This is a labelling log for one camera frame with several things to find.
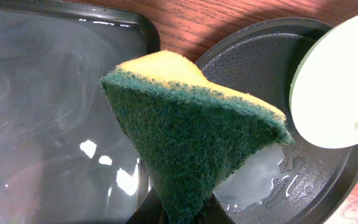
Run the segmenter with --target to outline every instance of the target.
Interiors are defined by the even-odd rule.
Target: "tray rim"
[[[247,36],[261,30],[289,25],[296,25],[300,27],[307,26],[315,29],[321,29],[325,32],[328,32],[333,28],[332,25],[327,24],[325,22],[304,17],[285,17],[258,22],[256,24],[252,24],[248,27],[245,27],[219,41],[216,45],[214,45],[206,53],[204,53],[195,62],[195,64],[200,69],[202,69],[210,60],[215,58],[215,56],[219,55],[221,52],[235,45],[236,41],[238,41],[239,39],[246,39]],[[324,223],[339,208],[339,206],[343,203],[343,201],[345,201],[347,196],[350,194],[350,192],[353,190],[356,183],[358,182],[358,150],[353,150],[353,148],[351,147],[351,151],[346,158],[346,162],[343,163],[343,166],[339,169],[339,172],[339,176],[336,180],[332,182],[330,186],[325,185],[323,187],[323,189],[325,187],[330,187],[330,189],[325,194],[323,194],[321,198],[318,198],[319,194],[321,194],[320,192],[313,199],[318,199],[319,201],[312,207],[310,205],[306,206],[300,213],[298,213],[291,220],[289,220],[288,223]]]
[[[147,54],[160,50],[160,34],[144,15],[110,7],[65,2],[61,0],[0,0],[0,9],[31,12],[65,19],[90,19],[138,27],[147,40]]]

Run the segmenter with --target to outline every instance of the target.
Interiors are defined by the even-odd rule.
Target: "wet surface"
[[[219,186],[216,197],[236,223],[291,223],[327,194],[351,152],[350,148],[316,147],[295,129],[288,107],[289,86],[300,60],[315,40],[280,34],[294,32],[292,29],[299,32],[296,26],[279,28],[272,28],[276,29],[272,35],[262,30],[260,33],[265,35],[257,36],[256,32],[250,34],[253,39],[237,39],[201,66],[208,80],[250,93],[282,110],[296,142],[281,146],[283,154],[277,154],[275,148],[264,149],[265,159],[255,155],[249,159],[250,164],[246,162]]]
[[[98,79],[145,54],[135,28],[0,11],[0,224],[132,215],[139,157]]]

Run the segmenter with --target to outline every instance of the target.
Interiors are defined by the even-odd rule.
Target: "water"
[[[266,147],[250,157],[246,164],[222,182],[215,196],[229,209],[243,210],[268,197],[274,188],[274,179],[281,179],[279,163],[284,159],[281,146]]]
[[[250,157],[246,164],[222,182],[215,190],[215,196],[227,213],[238,212],[249,205],[262,205],[273,192],[276,194],[265,203],[267,208],[290,196],[290,189],[299,178],[306,160],[296,157],[289,172],[280,172],[285,155],[277,144],[266,147]]]

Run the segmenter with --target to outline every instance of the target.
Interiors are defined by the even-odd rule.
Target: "black nonstick surface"
[[[288,189],[290,196],[282,197],[288,187],[282,182],[262,204],[228,212],[236,223],[322,223],[358,180],[358,145],[323,149],[308,143],[296,131],[288,105],[299,62],[331,28],[301,18],[261,22],[222,40],[196,62],[208,80],[250,93],[282,110],[296,142],[283,147],[285,158],[280,164],[282,172],[291,171],[296,163],[301,166]]]

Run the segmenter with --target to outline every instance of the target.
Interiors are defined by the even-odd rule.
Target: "green scouring pad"
[[[188,223],[249,156],[293,141],[280,110],[207,81],[196,65],[172,52],[124,62],[101,84],[170,223]]]

